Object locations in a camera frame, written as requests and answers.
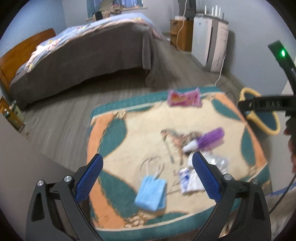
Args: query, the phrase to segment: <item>bed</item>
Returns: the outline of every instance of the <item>bed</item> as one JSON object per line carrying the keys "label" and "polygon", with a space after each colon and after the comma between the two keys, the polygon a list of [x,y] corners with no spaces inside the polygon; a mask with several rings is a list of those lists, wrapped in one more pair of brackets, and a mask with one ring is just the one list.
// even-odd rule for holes
{"label": "bed", "polygon": [[[164,37],[143,14],[114,16],[62,33],[55,36],[52,29],[43,31],[0,59],[0,78],[21,109],[89,78],[118,70],[143,68],[149,72],[146,85],[154,88],[165,88],[173,78],[161,57]],[[27,46],[30,51],[23,55]],[[24,63],[24,70],[15,75]]]}

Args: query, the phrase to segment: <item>wooden cabinet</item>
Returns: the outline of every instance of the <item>wooden cabinet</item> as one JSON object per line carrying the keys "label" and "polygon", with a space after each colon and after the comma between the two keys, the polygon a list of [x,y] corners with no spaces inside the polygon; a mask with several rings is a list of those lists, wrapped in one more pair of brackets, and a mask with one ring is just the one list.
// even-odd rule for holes
{"label": "wooden cabinet", "polygon": [[[183,21],[170,20],[170,43],[176,47],[177,35],[182,28]],[[178,47],[182,51],[191,52],[193,35],[193,22],[184,21],[184,26],[181,29],[178,37]]]}
{"label": "wooden cabinet", "polygon": [[3,96],[0,97],[0,112],[3,115],[8,115],[6,118],[10,124],[17,130],[20,129],[20,127],[23,126],[23,122],[17,118],[17,116],[9,109],[9,104],[6,102],[6,100],[3,98]]}

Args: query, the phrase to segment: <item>wooden bed frame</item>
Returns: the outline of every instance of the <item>wooden bed frame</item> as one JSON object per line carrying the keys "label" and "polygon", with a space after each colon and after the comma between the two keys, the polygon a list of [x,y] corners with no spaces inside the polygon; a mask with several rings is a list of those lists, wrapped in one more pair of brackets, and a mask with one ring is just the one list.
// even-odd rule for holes
{"label": "wooden bed frame", "polygon": [[36,47],[43,41],[56,36],[53,28],[42,31],[14,46],[0,58],[0,80],[9,93],[9,85],[17,70],[29,60]]}

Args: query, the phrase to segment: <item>spray bottle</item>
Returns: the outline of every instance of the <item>spray bottle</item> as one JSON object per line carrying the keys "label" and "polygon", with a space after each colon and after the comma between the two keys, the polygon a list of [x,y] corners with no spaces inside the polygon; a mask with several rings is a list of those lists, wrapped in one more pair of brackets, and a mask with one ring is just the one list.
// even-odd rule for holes
{"label": "spray bottle", "polygon": [[190,151],[195,151],[197,149],[205,148],[215,143],[216,141],[221,140],[224,137],[224,135],[224,130],[221,127],[219,127],[191,141],[188,145],[182,148],[182,151],[186,153]]}

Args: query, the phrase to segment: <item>metal screw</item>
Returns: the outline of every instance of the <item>metal screw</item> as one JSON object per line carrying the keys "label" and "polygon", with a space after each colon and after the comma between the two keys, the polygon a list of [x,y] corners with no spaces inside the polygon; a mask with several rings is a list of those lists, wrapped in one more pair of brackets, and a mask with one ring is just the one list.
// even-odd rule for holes
{"label": "metal screw", "polygon": [[256,178],[253,178],[253,179],[252,179],[252,182],[253,182],[254,184],[256,184],[256,185],[259,184],[259,181],[258,181],[258,179],[256,179]]}
{"label": "metal screw", "polygon": [[40,180],[40,181],[37,182],[37,185],[38,185],[38,186],[42,186],[43,183],[44,183],[44,181],[43,181],[43,180]]}
{"label": "metal screw", "polygon": [[64,178],[64,181],[65,182],[69,182],[69,181],[71,181],[72,180],[72,177],[71,176],[66,176],[65,178]]}
{"label": "metal screw", "polygon": [[231,180],[232,179],[232,176],[230,175],[230,174],[228,174],[228,173],[226,173],[225,175],[224,175],[224,178],[225,178],[225,180]]}

